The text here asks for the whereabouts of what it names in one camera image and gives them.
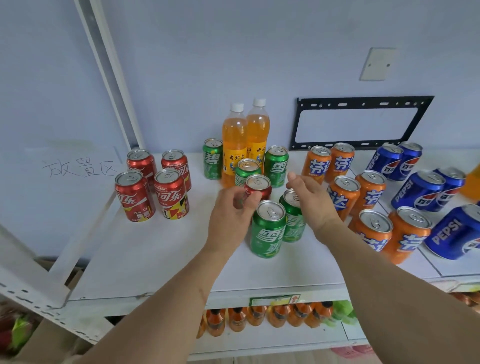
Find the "blue soda can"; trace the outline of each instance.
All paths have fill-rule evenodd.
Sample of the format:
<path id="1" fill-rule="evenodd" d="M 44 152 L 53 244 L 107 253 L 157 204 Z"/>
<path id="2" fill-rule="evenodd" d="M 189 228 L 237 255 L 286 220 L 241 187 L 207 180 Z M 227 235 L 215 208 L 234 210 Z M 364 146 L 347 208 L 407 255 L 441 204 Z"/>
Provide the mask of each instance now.
<path id="1" fill-rule="evenodd" d="M 407 179 L 413 167 L 419 161 L 423 150 L 420 144 L 411 142 L 401 142 L 399 147 L 403 149 L 403 157 L 390 174 L 390 177 L 388 177 L 392 181 L 404 181 Z"/>
<path id="2" fill-rule="evenodd" d="M 480 206 L 456 207 L 432 230 L 425 245 L 445 259 L 456 260 L 480 245 Z"/>
<path id="3" fill-rule="evenodd" d="M 455 196 L 460 189 L 465 186 L 465 178 L 467 175 L 454 167 L 437 168 L 434 172 L 440 174 L 445 178 L 445 186 L 436 199 L 426 208 L 427 211 L 437 212 L 448 204 L 448 201 Z"/>
<path id="4" fill-rule="evenodd" d="M 444 185 L 445 178 L 438 173 L 426 170 L 415 172 L 392 199 L 392 206 L 395 210 L 402 206 L 425 210 Z"/>
<path id="5" fill-rule="evenodd" d="M 385 143 L 377 149 L 368 164 L 368 170 L 383 174 L 385 177 L 395 170 L 395 167 L 400 163 L 403 156 L 403 149 L 394 144 Z"/>

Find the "orange soda bottle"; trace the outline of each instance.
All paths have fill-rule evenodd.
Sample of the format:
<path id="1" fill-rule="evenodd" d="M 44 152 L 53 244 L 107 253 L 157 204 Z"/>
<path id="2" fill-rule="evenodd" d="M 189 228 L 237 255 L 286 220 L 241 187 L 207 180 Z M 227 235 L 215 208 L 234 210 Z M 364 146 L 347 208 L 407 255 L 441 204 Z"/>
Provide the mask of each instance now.
<path id="1" fill-rule="evenodd" d="M 313 307 L 312 303 L 296 303 L 290 306 L 291 311 L 288 315 L 288 323 L 293 327 L 297 328 L 312 313 Z"/>
<path id="2" fill-rule="evenodd" d="M 333 313 L 333 302 L 317 302 L 312 313 L 305 319 L 305 324 L 311 328 L 317 328 L 322 322 L 332 316 Z"/>
<path id="3" fill-rule="evenodd" d="M 270 306 L 267 311 L 267 320 L 273 327 L 280 328 L 287 322 L 290 311 L 291 309 L 289 304 Z"/>
<path id="4" fill-rule="evenodd" d="M 206 327 L 207 327 L 207 324 L 205 323 L 204 316 L 202 315 L 202 320 L 200 321 L 200 327 L 198 328 L 197 339 L 203 336 Z"/>
<path id="5" fill-rule="evenodd" d="M 264 170 L 264 158 L 267 149 L 267 138 L 270 132 L 270 118 L 264 98 L 253 100 L 253 109 L 247 115 L 247 153 L 248 158 L 256 160 Z"/>
<path id="6" fill-rule="evenodd" d="M 225 331 L 225 308 L 207 311 L 207 331 L 217 337 Z"/>
<path id="7" fill-rule="evenodd" d="M 247 320 L 252 326 L 260 326 L 265 318 L 267 306 L 253 306 L 247 309 Z"/>
<path id="8" fill-rule="evenodd" d="M 243 104 L 231 104 L 230 114 L 223 122 L 223 169 L 222 185 L 235 186 L 235 168 L 238 162 L 247 158 L 247 120 Z"/>
<path id="9" fill-rule="evenodd" d="M 247 326 L 247 308 L 246 307 L 235 307 L 228 309 L 228 323 L 232 331 L 240 332 L 243 331 L 245 326 Z"/>
<path id="10" fill-rule="evenodd" d="M 480 200 L 480 164 L 467 175 L 465 186 L 462 187 L 460 193 L 474 201 Z"/>

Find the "black metal bracket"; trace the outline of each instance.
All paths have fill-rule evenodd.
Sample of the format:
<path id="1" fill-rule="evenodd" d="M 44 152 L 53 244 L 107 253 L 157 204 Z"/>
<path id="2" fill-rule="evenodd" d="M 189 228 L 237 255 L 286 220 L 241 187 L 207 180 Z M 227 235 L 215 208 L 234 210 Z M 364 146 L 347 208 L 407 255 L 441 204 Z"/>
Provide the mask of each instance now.
<path id="1" fill-rule="evenodd" d="M 297 113 L 293 124 L 290 150 L 309 150 L 313 146 L 332 146 L 343 142 L 353 145 L 357 150 L 373 150 L 383 143 L 400 144 L 407 141 L 427 111 L 434 96 L 399 96 L 399 97 L 336 97 L 336 98 L 298 98 Z M 401 139 L 389 140 L 334 140 L 331 142 L 296 142 L 300 114 L 304 110 L 345 110 L 345 109 L 417 109 L 417 113 L 405 130 Z"/>

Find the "silver can top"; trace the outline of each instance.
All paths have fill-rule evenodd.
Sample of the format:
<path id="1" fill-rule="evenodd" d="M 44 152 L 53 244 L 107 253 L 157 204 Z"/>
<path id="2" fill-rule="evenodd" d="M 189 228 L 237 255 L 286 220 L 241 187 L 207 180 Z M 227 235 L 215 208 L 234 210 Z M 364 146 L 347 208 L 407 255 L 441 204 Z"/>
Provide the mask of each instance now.
<path id="1" fill-rule="evenodd" d="M 277 157 L 281 157 L 281 156 L 284 156 L 284 155 L 288 154 L 287 148 L 285 148 L 283 146 L 271 146 L 271 147 L 269 147 L 268 152 L 272 156 L 277 156 Z"/>
<path id="2" fill-rule="evenodd" d="M 383 148 L 392 153 L 397 153 L 397 154 L 403 153 L 403 149 L 400 148 L 399 146 L 396 146 L 395 144 L 384 143 Z"/>
<path id="3" fill-rule="evenodd" d="M 252 170 L 257 170 L 260 168 L 260 164 L 257 163 L 256 160 L 253 159 L 242 159 L 238 163 L 238 168 L 241 170 L 244 170 L 246 172 L 252 171 Z"/>
<path id="4" fill-rule="evenodd" d="M 218 148 L 223 145 L 223 142 L 220 139 L 210 138 L 205 140 L 205 145 L 210 148 Z"/>
<path id="5" fill-rule="evenodd" d="M 287 214 L 281 204 L 272 200 L 261 201 L 258 204 L 257 213 L 262 219 L 267 221 L 279 221 Z"/>
<path id="6" fill-rule="evenodd" d="M 405 149 L 414 150 L 416 152 L 421 152 L 423 147 L 420 144 L 412 142 L 401 142 L 400 146 Z"/>
<path id="7" fill-rule="evenodd" d="M 179 170 L 174 168 L 166 168 L 155 175 L 155 181 L 161 184 L 168 184 L 175 182 L 178 178 L 180 178 L 180 176 Z"/>
<path id="8" fill-rule="evenodd" d="M 181 150 L 172 149 L 167 150 L 165 153 L 162 154 L 162 158 L 165 160 L 177 160 L 182 158 L 185 155 Z"/>
<path id="9" fill-rule="evenodd" d="M 137 184 L 144 175 L 138 170 L 129 170 L 127 172 L 120 173 L 115 177 L 115 184 L 118 186 L 133 186 Z"/>
<path id="10" fill-rule="evenodd" d="M 345 152 L 345 153 L 355 152 L 355 148 L 347 143 L 335 143 L 333 148 L 341 150 L 342 152 Z"/>
<path id="11" fill-rule="evenodd" d="M 313 154 L 321 157 L 328 157 L 332 155 L 332 151 L 325 146 L 314 146 L 311 151 Z"/>
<path id="12" fill-rule="evenodd" d="M 455 167 L 444 167 L 444 168 L 439 168 L 438 170 L 444 176 L 447 176 L 456 180 L 464 180 L 465 178 L 467 178 L 467 175 L 464 172 L 462 172 L 461 170 Z"/>
<path id="13" fill-rule="evenodd" d="M 287 204 L 300 208 L 300 199 L 293 188 L 283 192 L 283 199 L 287 202 Z"/>
<path id="14" fill-rule="evenodd" d="M 403 206 L 399 207 L 396 210 L 396 213 L 408 225 L 415 226 L 416 228 L 431 229 L 433 226 L 433 223 L 428 219 L 428 217 L 426 217 L 426 215 L 418 211 L 416 208 Z"/>
<path id="15" fill-rule="evenodd" d="M 360 191 L 360 183 L 351 177 L 337 176 L 335 177 L 335 184 L 347 191 Z"/>
<path id="16" fill-rule="evenodd" d="M 364 180 L 373 184 L 386 183 L 386 178 L 381 173 L 375 172 L 374 170 L 365 170 L 361 173 L 361 176 Z"/>
<path id="17" fill-rule="evenodd" d="M 421 179 L 428 183 L 445 184 L 446 182 L 445 178 L 441 174 L 432 172 L 430 170 L 419 170 L 417 174 Z"/>
<path id="18" fill-rule="evenodd" d="M 393 223 L 391 220 L 373 210 L 360 211 L 360 220 L 369 228 L 378 232 L 391 232 L 393 230 Z"/>
<path id="19" fill-rule="evenodd" d="M 270 179 L 262 174 L 252 174 L 251 176 L 248 176 L 245 183 L 247 186 L 257 191 L 263 191 L 272 185 Z"/>
<path id="20" fill-rule="evenodd" d="M 127 159 L 129 160 L 143 160 L 150 156 L 150 152 L 145 149 L 136 149 L 132 150 L 127 154 Z"/>
<path id="21" fill-rule="evenodd" d="M 474 204 L 463 205 L 462 210 L 472 219 L 480 222 L 480 206 Z"/>

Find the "sprite can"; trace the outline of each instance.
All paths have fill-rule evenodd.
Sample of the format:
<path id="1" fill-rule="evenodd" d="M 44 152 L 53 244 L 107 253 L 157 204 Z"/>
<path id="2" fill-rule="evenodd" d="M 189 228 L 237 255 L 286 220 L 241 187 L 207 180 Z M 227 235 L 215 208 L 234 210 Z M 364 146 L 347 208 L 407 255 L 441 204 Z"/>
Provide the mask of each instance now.
<path id="1" fill-rule="evenodd" d="M 223 142 L 207 139 L 204 143 L 204 175 L 209 180 L 222 179 Z"/>
<path id="2" fill-rule="evenodd" d="M 301 239 L 305 230 L 305 221 L 300 210 L 300 199 L 293 189 L 286 190 L 279 201 L 287 212 L 287 226 L 283 241 L 294 243 Z"/>
<path id="3" fill-rule="evenodd" d="M 285 208 L 272 200 L 261 201 L 252 219 L 252 252 L 260 258 L 278 254 L 287 224 Z"/>
<path id="4" fill-rule="evenodd" d="M 273 188 L 282 187 L 287 175 L 288 151 L 282 146 L 271 146 L 265 153 L 265 173 Z"/>
<path id="5" fill-rule="evenodd" d="M 262 174 L 260 164 L 254 159 L 242 159 L 235 168 L 235 185 L 243 187 L 248 176 Z"/>

